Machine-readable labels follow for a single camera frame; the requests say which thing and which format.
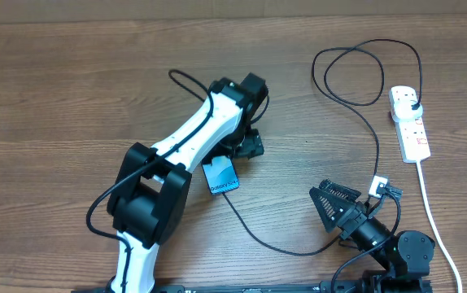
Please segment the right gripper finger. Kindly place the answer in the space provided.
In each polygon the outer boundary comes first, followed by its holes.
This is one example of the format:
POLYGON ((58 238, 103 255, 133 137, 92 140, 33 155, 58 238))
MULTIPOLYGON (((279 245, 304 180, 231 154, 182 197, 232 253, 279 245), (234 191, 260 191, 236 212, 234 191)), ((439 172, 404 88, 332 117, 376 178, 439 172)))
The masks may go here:
POLYGON ((360 196, 361 192, 352 188, 339 185, 332 182, 330 179, 325 179, 319 184, 319 188, 329 194, 338 196, 339 198, 355 202, 360 196))
POLYGON ((312 187, 309 195, 321 218, 326 232, 332 232, 342 214, 351 207, 353 202, 329 194, 318 187, 312 187))

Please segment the Samsung Galaxy smartphone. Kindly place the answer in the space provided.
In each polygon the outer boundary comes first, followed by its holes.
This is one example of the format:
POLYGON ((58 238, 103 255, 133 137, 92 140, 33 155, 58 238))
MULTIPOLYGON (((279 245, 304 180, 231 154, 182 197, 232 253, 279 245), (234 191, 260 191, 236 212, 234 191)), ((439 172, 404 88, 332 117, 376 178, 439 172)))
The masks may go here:
POLYGON ((210 164, 203 164, 204 176, 212 195, 229 192, 240 187, 232 160, 226 156, 214 157, 210 164))

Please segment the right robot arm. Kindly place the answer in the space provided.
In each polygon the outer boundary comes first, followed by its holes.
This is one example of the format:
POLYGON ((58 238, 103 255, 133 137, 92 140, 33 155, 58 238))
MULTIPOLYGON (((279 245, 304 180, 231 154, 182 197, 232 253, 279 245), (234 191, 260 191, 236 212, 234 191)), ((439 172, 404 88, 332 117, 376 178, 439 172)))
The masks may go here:
POLYGON ((435 241, 416 231, 398 231, 403 191, 391 185, 386 177, 373 178, 369 196, 375 204, 360 202, 358 190, 339 185, 329 179, 313 187, 309 195, 325 230, 340 229, 339 238, 350 239, 360 254, 342 265, 329 281, 320 283, 323 292, 425 293, 431 292, 430 274, 435 241), (381 270, 366 270, 353 281, 339 281, 338 276, 356 260, 371 256, 381 270))

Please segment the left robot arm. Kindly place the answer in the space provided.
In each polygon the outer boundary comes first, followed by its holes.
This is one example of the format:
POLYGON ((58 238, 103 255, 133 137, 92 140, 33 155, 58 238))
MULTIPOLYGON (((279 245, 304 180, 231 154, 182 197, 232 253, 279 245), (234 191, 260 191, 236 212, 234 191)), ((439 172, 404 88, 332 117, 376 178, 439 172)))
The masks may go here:
POLYGON ((250 73, 237 84, 223 77, 205 89, 203 105, 179 129, 147 147, 126 152, 107 202, 120 241, 120 256, 108 292, 151 292, 159 247, 181 221, 192 173, 218 159, 263 155, 252 128, 260 105, 268 105, 263 78, 250 73))

